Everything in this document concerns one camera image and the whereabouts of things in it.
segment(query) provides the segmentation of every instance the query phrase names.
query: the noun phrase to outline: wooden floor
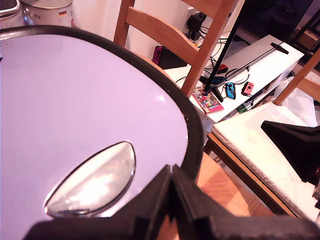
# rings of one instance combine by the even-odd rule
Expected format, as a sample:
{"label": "wooden floor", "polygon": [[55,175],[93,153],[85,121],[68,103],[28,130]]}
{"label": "wooden floor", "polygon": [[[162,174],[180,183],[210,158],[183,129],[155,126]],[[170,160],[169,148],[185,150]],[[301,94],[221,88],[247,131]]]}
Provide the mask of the wooden floor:
{"label": "wooden floor", "polygon": [[[272,216],[274,215],[259,198],[242,186],[224,169],[204,153],[197,185],[204,193],[225,207],[235,216]],[[179,240],[175,220],[169,218],[160,230],[157,240]]]}

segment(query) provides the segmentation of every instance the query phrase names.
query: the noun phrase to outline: electrical outlet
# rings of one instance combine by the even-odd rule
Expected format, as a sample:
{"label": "electrical outlet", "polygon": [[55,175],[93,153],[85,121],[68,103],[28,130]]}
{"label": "electrical outlet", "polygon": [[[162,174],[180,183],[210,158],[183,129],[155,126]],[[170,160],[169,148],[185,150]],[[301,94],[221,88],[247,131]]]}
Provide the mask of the electrical outlet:
{"label": "electrical outlet", "polygon": [[197,13],[199,13],[199,11],[197,9],[195,9],[192,6],[188,7],[188,12],[187,12],[187,15],[186,15],[186,18],[185,18],[185,22],[184,22],[184,25],[183,25],[183,31],[182,31],[184,34],[188,33],[188,28],[187,28],[188,19],[190,18],[191,15],[195,15]]}

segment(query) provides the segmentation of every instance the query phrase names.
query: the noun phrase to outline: chair backrest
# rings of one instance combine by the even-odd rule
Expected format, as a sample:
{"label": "chair backrest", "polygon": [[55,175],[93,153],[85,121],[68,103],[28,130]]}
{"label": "chair backrest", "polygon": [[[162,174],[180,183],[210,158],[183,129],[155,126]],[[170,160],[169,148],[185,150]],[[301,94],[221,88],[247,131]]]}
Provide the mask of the chair backrest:
{"label": "chair backrest", "polygon": [[317,101],[320,101],[320,83],[308,80],[306,76],[320,61],[320,49],[310,58],[310,60],[301,68],[294,79],[286,86],[280,95],[274,100],[275,105],[281,105],[284,100],[293,92],[295,88],[299,88],[306,94],[310,95]]}
{"label": "chair backrest", "polygon": [[182,0],[213,19],[201,48],[176,27],[134,8],[135,0],[122,0],[113,41],[124,47],[129,25],[156,40],[191,65],[182,91],[193,92],[238,0]]}

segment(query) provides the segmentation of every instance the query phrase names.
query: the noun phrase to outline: green object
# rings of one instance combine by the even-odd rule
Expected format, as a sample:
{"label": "green object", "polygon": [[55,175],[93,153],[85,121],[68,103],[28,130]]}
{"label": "green object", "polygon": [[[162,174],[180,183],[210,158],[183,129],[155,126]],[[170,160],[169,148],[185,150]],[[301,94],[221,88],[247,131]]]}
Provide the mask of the green object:
{"label": "green object", "polygon": [[238,106],[236,108],[236,110],[238,111],[238,113],[243,114],[244,112],[247,112],[248,109],[245,107],[245,105],[241,104],[240,106]]}

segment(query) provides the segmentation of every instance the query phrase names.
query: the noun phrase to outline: metal container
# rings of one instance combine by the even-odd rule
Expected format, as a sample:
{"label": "metal container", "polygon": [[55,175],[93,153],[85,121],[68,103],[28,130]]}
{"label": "metal container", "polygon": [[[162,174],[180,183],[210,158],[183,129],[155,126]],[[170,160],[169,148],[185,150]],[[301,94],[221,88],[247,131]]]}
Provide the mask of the metal container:
{"label": "metal container", "polygon": [[1,0],[0,28],[24,26],[24,17],[19,0]]}
{"label": "metal container", "polygon": [[21,1],[25,25],[76,27],[73,0]]}

